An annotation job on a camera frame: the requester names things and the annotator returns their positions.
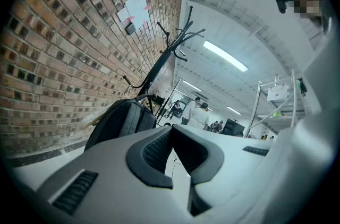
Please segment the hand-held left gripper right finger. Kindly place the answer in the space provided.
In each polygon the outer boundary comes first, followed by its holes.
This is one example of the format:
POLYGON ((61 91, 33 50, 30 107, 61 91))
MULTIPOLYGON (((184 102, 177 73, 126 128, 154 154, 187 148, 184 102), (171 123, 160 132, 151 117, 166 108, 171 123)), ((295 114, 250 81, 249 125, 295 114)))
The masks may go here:
POLYGON ((268 224, 267 183, 277 144, 213 134, 189 126, 172 129, 173 148, 190 175, 188 208, 172 224, 268 224))

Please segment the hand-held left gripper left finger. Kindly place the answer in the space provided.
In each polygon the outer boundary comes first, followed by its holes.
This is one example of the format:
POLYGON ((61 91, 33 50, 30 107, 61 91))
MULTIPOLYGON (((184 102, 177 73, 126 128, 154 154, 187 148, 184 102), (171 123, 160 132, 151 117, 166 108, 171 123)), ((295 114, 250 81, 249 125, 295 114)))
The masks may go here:
POLYGON ((48 224, 185 224, 191 214, 172 195, 165 175, 171 127, 101 142, 38 189, 48 224))

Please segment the black grey backpack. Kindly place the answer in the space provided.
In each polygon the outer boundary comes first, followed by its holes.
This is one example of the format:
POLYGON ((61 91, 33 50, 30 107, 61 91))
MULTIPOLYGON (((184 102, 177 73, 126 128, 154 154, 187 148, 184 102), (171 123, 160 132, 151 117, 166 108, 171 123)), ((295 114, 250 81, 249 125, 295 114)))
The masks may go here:
POLYGON ((139 103, 140 100, 148 99, 152 104, 155 98, 155 95, 142 94, 132 99, 119 100, 111 105, 96 124, 84 149, 88 150, 104 141, 155 128, 156 117, 153 109, 139 103))

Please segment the black metal coat rack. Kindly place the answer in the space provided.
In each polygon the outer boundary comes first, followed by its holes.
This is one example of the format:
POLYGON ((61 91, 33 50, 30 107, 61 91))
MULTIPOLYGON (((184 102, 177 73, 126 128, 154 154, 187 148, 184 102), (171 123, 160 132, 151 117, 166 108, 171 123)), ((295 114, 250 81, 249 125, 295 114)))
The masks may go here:
POLYGON ((128 77, 125 75, 123 76, 123 79, 128 83, 130 88, 133 89, 139 89, 138 95, 134 98, 129 100, 130 105, 129 105, 129 112, 127 113, 127 118, 130 119, 131 121, 136 121, 142 114, 145 113, 145 110, 147 109, 146 107, 142 107, 142 104, 139 103, 139 101, 143 99, 148 99, 149 102, 149 108, 150 110, 147 112, 147 114, 150 114, 151 116, 154 116, 154 110, 152 106, 152 99, 155 98, 156 96, 154 94, 149 94, 148 91, 153 84, 154 80, 156 79, 158 73, 162 69, 162 67, 166 64, 168 59, 170 58, 171 55, 174 55, 176 58, 187 62, 188 59, 185 58, 185 54, 182 54, 182 56, 179 56, 176 52, 180 51, 179 46, 183 44, 185 41, 195 37, 203 37, 203 33, 206 32, 205 29, 201 29, 200 31, 197 32, 188 32, 189 28, 193 25, 193 21, 191 20, 191 15, 193 11, 193 6, 190 6, 189 9, 189 14, 187 17, 186 24, 184 28, 178 29, 180 32, 177 37, 174 39, 173 42, 170 42, 170 33, 164 29, 164 27, 161 25, 160 22, 157 22, 157 25, 160 27, 162 32, 166 36, 166 49, 164 51, 161 51, 161 56, 155 63, 155 65, 152 67, 146 78, 142 81, 142 83, 139 86, 132 85, 128 77))

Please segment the black box monitor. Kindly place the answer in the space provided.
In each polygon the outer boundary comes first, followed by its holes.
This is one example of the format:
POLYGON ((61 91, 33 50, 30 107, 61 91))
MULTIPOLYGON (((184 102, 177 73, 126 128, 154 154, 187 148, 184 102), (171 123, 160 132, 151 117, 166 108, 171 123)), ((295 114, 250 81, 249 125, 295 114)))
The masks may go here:
POLYGON ((238 132, 243 133, 245 127, 240 125, 236 120, 228 119, 222 130, 222 134, 229 136, 236 136, 238 132))

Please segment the pale wooden strips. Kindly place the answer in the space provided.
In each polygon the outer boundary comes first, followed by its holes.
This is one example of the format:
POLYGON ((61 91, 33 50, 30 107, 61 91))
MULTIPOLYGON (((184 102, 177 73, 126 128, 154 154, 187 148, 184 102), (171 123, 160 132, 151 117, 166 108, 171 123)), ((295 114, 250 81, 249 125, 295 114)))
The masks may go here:
POLYGON ((89 114, 88 116, 84 117, 81 121, 80 127, 86 128, 91 125, 96 125, 98 121, 101 120, 103 114, 106 112, 106 109, 98 110, 94 113, 89 114))

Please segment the white sign with red marks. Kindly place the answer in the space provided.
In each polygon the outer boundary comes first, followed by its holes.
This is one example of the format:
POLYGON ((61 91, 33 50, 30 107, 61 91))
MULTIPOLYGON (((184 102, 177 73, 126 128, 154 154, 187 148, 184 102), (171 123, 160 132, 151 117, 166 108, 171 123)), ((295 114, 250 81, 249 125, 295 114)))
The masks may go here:
POLYGON ((280 84, 268 89, 267 100, 275 101, 275 100, 286 100, 287 99, 287 88, 288 85, 280 84))

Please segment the person's grey hooded jacket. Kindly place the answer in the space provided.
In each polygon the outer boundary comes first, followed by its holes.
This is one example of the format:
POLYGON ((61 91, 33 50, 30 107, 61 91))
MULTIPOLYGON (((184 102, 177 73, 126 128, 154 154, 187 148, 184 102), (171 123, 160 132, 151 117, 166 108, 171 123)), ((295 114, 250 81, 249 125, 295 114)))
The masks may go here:
POLYGON ((304 70, 311 113, 340 134, 340 35, 330 31, 304 70))

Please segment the small white paper sheet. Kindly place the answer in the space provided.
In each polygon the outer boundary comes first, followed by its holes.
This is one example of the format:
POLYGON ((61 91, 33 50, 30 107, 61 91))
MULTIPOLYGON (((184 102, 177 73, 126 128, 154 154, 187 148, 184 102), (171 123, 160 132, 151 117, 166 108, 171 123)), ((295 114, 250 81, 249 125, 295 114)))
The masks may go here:
POLYGON ((126 7, 123 7, 121 10, 119 10, 117 13, 117 16, 121 22, 124 22, 126 20, 130 19, 130 14, 126 7))

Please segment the large white paper sheet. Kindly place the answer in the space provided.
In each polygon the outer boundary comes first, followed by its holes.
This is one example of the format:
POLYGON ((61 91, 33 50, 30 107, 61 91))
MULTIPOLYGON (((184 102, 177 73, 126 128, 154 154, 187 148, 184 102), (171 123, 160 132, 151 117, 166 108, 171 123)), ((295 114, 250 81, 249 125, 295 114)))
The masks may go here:
POLYGON ((146 0, 127 0, 125 7, 129 13, 130 21, 136 29, 140 29, 149 20, 150 4, 146 0))

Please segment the white metal shelving frame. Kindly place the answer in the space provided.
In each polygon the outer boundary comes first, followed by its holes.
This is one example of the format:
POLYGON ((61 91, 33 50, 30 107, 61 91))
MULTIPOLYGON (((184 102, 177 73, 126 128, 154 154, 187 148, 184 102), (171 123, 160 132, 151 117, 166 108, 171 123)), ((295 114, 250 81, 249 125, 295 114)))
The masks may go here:
POLYGON ((291 70, 290 75, 282 79, 276 76, 273 81, 259 81, 253 111, 244 137, 250 138, 254 128, 259 125, 262 126, 261 139, 269 139, 270 132, 277 135, 281 130, 295 126, 309 111, 305 93, 303 79, 296 74, 295 70, 291 70), (280 84, 288 85, 287 99, 268 101, 268 89, 280 84))

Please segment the black wall device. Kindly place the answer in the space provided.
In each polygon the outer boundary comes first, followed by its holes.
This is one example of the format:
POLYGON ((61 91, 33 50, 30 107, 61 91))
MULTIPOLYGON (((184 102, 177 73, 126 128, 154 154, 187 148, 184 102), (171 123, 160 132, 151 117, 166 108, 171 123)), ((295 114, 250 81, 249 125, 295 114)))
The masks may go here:
POLYGON ((131 36, 136 31, 136 28, 134 24, 131 22, 125 27, 125 30, 126 30, 126 33, 131 36))

